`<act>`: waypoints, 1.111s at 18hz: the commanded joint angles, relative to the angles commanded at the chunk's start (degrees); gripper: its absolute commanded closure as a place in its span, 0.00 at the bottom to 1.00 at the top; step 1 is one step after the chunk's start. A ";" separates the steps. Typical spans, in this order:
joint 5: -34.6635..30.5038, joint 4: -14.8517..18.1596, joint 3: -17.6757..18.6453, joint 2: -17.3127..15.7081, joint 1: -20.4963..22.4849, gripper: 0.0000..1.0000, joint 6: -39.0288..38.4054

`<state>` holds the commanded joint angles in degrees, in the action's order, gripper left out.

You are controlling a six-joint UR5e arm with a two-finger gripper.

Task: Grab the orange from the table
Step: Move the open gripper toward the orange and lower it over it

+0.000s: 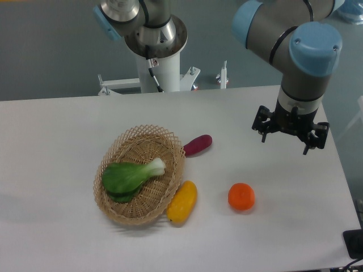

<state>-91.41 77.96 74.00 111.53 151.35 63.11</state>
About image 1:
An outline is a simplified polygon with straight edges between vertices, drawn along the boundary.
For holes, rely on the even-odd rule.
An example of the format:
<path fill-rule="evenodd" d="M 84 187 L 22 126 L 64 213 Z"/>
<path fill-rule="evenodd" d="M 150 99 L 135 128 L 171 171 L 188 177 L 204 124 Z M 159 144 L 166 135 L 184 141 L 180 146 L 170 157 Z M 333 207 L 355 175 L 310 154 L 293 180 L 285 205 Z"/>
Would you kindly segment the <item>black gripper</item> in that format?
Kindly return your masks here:
<path fill-rule="evenodd" d="M 328 132 L 329 122 L 314 123 L 317 109 L 308 114 L 299 112 L 299 108 L 293 107 L 290 111 L 282 107 L 280 102 L 276 103 L 275 111 L 271 112 L 267 107 L 261 105 L 257 111 L 252 124 L 252 130 L 261 135 L 261 141 L 265 142 L 267 134 L 275 132 L 275 124 L 279 131 L 302 138 L 305 144 L 303 154 L 315 148 L 324 149 Z"/>

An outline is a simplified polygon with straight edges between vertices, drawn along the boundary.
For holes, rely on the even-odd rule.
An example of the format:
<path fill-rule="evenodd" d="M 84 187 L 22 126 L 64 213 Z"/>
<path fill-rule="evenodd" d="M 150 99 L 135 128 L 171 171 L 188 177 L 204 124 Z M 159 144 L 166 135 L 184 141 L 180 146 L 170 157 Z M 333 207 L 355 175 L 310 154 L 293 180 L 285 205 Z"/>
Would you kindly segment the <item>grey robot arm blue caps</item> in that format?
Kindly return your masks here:
<path fill-rule="evenodd" d="M 299 138 L 305 150 L 323 149 L 330 129 L 314 118 L 331 74 L 337 68 L 342 38 L 322 19 L 342 1 L 247 1 L 231 24 L 243 46 L 282 73 L 276 107 L 260 106 L 252 129 L 262 137 L 282 132 Z M 188 34 L 171 13 L 169 1 L 101 1 L 93 9 L 111 40 L 124 39 L 137 60 L 141 91 L 189 91 L 180 74 L 180 52 Z"/>

